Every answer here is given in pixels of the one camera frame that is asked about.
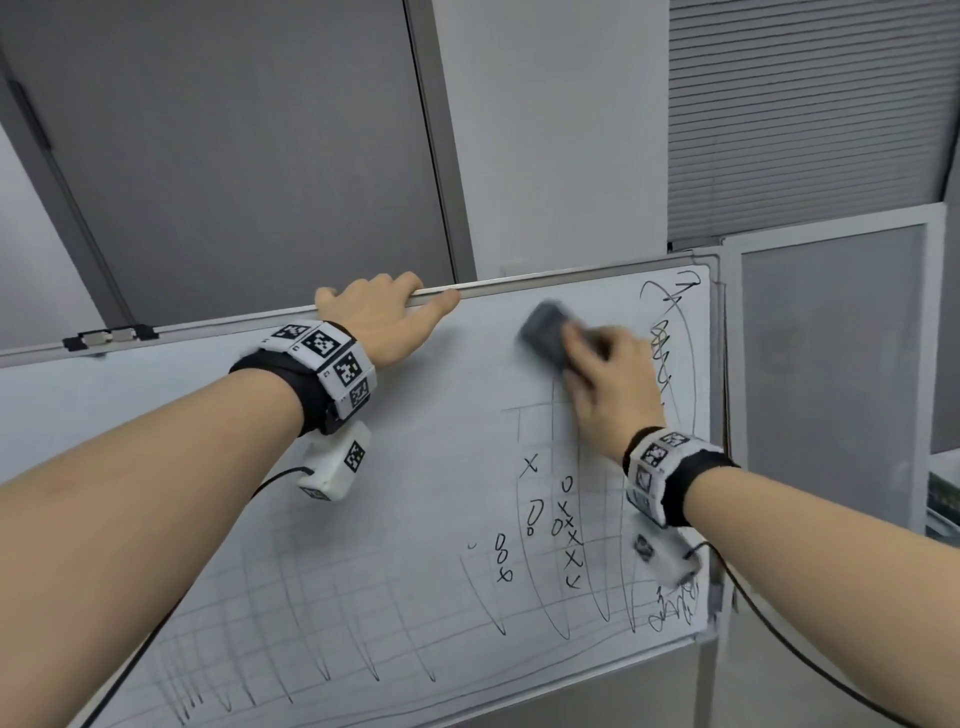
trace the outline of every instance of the whiteboard frame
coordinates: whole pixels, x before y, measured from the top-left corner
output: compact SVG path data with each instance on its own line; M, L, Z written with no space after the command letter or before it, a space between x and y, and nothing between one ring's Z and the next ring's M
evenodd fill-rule
M926 482L929 477L930 440L933 430L933 395L937 367L937 336L940 328L940 291L944 268L944 233L947 206L943 203L904 207L869 215L826 220L819 223L772 228L729 235L721 241L725 259L727 299L727 345L730 361L730 434L733 459L749 467L747 432L746 349L743 332L743 255L787 248L869 232L898 228L924 229L924 261L921 280L920 360L917 376L917 427L914 441L913 490L908 525L924 533Z
M727 353L726 353L726 325L725 325L725 297L722 293L724 285L724 268L726 266L721 249L717 247L691 249L672 255L649 258L631 263L618 265L590 266L573 268L562 271L537 273L511 278L483 280L469 283L457 283L436 288L425 288L411 296L407 306L418 306L427 303L437 294L447 288L454 288L461 292L465 299L479 296L489 296L498 293L508 293L534 288L541 288L561 283L573 283L585 280L627 276L647 271L657 271L676 268L685 265L707 265L710 269L709 279L709 320L710 320L710 439L714 443L727 444L728 404L727 404ZM76 356L108 356L113 352L142 347L158 346L177 341L200 339L210 336L222 336L240 331L250 331L259 328L277 327L287 323L291 318L299 316L312 317L316 314L316 306L298 306L277 311L267 311L246 316L233 316L210 321L200 321L190 324L178 324L156 329L159 338L149 341L131 341L119 344L107 344L95 349L79 352L69 352L62 344L49 344L23 349L0 352L0 369L13 366L29 366L44 361L73 358ZM454 725L471 717L480 716L492 711L508 708L513 705L532 700L550 692L599 678L606 674L617 672L626 667L633 667L641 663L654 660L662 654L690 645L699 645L697 660L697 676L694 684L695 710L694 728L709 728L712 719L713 688L715 683L717 664L718 636L725 633L729 627L728 619L721 614L721 606L729 603L730 596L724 598L725 574L719 561L712 555L708 557L710 569L708 601L708 627L706 630L693 635L679 638L670 643L661 644L651 649L638 652L628 658L620 659L601 666L593 667L574 675L544 683L538 688L519 692L507 698L489 701L475 708L459 714L428 723L430 726ZM99 699L95 696L91 703Z

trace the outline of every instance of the right hand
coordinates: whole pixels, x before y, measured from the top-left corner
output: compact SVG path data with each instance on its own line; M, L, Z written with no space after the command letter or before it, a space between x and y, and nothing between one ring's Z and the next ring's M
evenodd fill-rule
M608 361L597 356L576 325L564 326L566 352L583 373L567 371L564 377L580 432L619 465L634 435L644 427L666 426L666 419L650 342L626 328L597 331L611 344Z

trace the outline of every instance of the door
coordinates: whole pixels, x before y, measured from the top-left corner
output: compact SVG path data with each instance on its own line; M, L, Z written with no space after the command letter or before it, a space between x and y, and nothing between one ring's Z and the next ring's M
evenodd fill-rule
M0 43L138 322L453 282L402 0L0 0Z

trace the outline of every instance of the wall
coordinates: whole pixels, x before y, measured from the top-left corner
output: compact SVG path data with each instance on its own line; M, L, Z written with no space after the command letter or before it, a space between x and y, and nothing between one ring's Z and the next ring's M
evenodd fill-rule
M434 0L479 279L666 252L667 0Z
M103 325L0 129L0 351L49 344Z
M931 450L960 448L960 172L954 151L947 193L944 283L940 293L937 387L933 399Z

